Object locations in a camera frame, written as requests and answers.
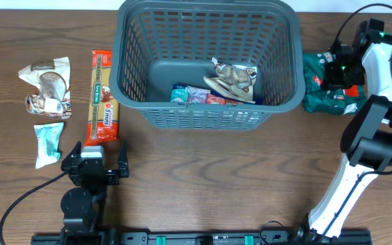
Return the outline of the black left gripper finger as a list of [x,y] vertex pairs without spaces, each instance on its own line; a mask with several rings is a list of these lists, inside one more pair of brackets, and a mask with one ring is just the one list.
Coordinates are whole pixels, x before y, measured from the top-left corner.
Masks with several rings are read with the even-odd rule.
[[77,142],[76,145],[74,146],[73,150],[69,153],[70,157],[79,157],[81,154],[81,142]]
[[127,158],[127,144],[124,142],[119,155],[118,155],[118,169],[119,170],[128,170],[129,169],[129,163],[128,163],[128,158]]

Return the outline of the green Nescafe coffee bag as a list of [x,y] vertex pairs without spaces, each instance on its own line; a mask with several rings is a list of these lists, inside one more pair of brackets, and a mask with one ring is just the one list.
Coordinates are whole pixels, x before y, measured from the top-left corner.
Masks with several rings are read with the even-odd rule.
[[335,61],[330,52],[304,54],[306,92],[302,106],[309,113],[324,112],[332,115],[356,114],[367,101],[362,86],[349,89],[324,90],[325,67]]

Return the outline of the small light teal packet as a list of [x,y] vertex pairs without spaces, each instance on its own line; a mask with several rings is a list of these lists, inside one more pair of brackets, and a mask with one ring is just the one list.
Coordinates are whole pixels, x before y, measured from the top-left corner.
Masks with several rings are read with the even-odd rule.
[[36,169],[56,163],[60,159],[61,154],[58,149],[63,127],[63,122],[34,126],[37,137]]

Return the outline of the San Remo spaghetti packet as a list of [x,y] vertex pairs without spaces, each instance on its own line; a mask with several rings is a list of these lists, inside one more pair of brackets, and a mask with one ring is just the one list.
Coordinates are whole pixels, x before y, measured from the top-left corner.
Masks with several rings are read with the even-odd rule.
[[95,146],[118,139],[119,103],[110,90],[112,52],[93,50],[91,98],[84,144]]

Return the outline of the Kleenex tissue multipack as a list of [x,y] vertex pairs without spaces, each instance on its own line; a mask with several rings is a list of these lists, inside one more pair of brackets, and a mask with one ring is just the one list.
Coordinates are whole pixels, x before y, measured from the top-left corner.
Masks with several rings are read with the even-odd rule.
[[237,105],[237,104],[257,104],[261,105],[263,100],[261,98],[251,101],[242,101],[232,98],[233,94],[229,92],[228,88],[222,87],[223,90],[230,94],[229,97],[222,95],[220,92],[211,89],[198,88],[184,84],[174,84],[171,90],[169,101],[176,103],[200,103],[200,104],[215,104],[215,105]]

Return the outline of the beige dried mushroom bag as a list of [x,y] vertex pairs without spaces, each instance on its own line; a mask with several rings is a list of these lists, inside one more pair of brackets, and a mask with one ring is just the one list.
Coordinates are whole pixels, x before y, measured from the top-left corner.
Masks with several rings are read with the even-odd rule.
[[255,103],[253,86],[257,81],[257,67],[230,65],[212,57],[216,77],[204,77],[205,83],[218,94],[244,103]]

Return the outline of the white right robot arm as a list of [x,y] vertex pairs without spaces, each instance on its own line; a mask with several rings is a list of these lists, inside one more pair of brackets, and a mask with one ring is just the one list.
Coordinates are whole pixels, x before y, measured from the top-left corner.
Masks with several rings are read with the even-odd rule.
[[384,22],[364,20],[351,45],[336,40],[326,57],[325,90],[367,85],[368,99],[344,130],[338,171],[294,241],[331,243],[366,187],[392,166],[392,35]]

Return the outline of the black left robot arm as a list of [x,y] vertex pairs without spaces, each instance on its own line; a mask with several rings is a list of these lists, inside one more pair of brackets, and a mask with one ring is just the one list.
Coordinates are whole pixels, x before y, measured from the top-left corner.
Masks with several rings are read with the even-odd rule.
[[64,194],[61,209],[63,224],[73,234],[92,234],[102,222],[107,189],[129,176],[127,147],[122,146],[117,169],[105,168],[103,146],[81,146],[78,142],[63,159],[61,170],[75,187]]

